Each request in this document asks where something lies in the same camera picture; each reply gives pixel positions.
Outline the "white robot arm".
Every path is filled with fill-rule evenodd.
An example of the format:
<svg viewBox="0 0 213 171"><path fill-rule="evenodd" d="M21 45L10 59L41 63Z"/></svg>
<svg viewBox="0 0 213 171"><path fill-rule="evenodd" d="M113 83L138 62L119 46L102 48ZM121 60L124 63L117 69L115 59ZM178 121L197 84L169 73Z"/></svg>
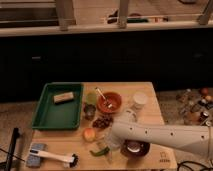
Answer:
<svg viewBox="0 0 213 171"><path fill-rule="evenodd" d="M125 140L157 144L213 159L213 127L210 126L140 124L137 114L125 109L114 118L105 142L111 150L117 150Z"/></svg>

